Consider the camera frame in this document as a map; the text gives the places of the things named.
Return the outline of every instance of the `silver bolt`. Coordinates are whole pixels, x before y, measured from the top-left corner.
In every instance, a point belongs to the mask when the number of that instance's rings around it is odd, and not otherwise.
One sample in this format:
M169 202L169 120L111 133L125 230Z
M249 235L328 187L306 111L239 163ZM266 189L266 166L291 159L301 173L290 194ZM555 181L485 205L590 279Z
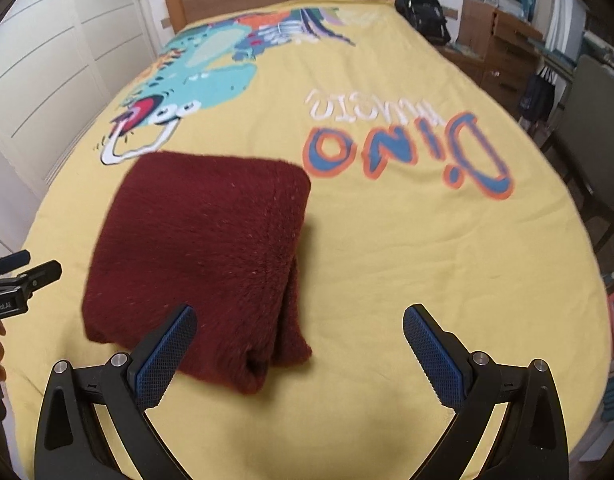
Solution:
M534 366L536 367L536 370L538 370L539 372L547 371L547 363L543 361L542 359L536 359L534 361Z
M57 374L61 374L67 369L67 367L68 365L66 361L58 361L55 367L53 367L53 371Z
M474 352L474 355L472 355L472 359L474 359L474 362L476 364L481 366L484 366L488 362L490 362L490 357L485 354L485 352Z
M127 354L116 354L111 358L111 364L114 366L122 366L127 362Z

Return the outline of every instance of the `floor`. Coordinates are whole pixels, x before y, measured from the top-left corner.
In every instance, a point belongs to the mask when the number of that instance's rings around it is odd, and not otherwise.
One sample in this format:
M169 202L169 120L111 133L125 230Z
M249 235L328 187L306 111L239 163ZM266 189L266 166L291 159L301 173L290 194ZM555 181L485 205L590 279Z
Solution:
M542 142L546 138L546 132L539 130L535 136L535 142L537 145L541 145ZM564 166L562 162L559 160L558 155L554 152L554 150L550 150L547 154L547 159L551 163L551 165L559 171L559 173L564 173ZM570 193L572 194L572 198L577 205L580 205L581 195L578 192L575 184L571 183L569 186ZM603 222L601 219L592 219L588 222L585 227L590 234L591 240L598 240L605 229L607 229L607 224ZM598 266L600 267L600 272L602 274L609 274L614 270L614 236L610 239L610 241L598 252L596 255L598 259ZM614 284L609 289L610 292L614 291ZM596 415L592 420L590 427L587 433L583 436L582 440L578 443L572 453L570 453L570 480L586 480L590 474L594 471L596 467L596 462L582 463L579 462L578 459L587 451L590 445L596 440L596 438L603 431L605 425L600 421L600 413L601 407L596 411Z

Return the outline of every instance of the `bed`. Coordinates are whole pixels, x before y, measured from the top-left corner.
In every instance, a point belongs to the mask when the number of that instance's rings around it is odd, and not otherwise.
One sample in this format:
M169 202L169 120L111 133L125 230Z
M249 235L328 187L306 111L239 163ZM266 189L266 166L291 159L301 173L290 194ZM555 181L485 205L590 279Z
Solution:
M571 449L607 380L606 296L565 186L513 119L388 0L167 5L178 35L82 138L25 245L33 263L64 269L7 323L27 471L52 365L98 365L117 350L85 338L88 265L123 177L161 149L281 158L312 181L299 264L313 357L272 371L255 396L176 375L149 417L193 478L411 476L453 414L402 336L413 303L497 362L545 359Z

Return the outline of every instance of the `gray chair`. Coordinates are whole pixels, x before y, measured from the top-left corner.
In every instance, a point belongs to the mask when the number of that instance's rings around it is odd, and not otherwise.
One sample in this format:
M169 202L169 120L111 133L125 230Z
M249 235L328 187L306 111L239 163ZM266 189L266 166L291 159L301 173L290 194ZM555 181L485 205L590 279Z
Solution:
M555 148L583 194L583 222L601 217L609 228L594 244L598 252L614 234L614 71L581 56L558 128L541 150Z

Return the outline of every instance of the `red fuzzy fabric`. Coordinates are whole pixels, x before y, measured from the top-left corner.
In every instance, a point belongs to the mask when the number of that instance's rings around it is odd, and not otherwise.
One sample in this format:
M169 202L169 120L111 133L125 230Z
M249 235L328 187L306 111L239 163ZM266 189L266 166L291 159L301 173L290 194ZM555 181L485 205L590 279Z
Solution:
M244 394L269 365L305 362L295 252L311 184L286 162L150 153L117 191L94 251L87 337L128 349L188 303L180 369Z

